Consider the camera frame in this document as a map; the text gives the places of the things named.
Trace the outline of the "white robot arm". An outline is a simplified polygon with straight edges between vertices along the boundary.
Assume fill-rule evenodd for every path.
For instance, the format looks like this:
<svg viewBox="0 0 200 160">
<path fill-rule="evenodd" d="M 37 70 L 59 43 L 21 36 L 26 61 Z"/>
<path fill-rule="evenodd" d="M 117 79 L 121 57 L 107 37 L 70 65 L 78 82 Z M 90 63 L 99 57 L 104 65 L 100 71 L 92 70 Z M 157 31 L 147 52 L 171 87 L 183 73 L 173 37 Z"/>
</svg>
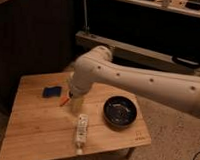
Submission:
<svg viewBox="0 0 200 160">
<path fill-rule="evenodd" d="M 200 77 L 124 67 L 112 63 L 112 58 L 113 52 L 101 45 L 79 56 L 68 81 L 73 97 L 86 95 L 92 84 L 99 82 L 200 119 Z"/>
</svg>

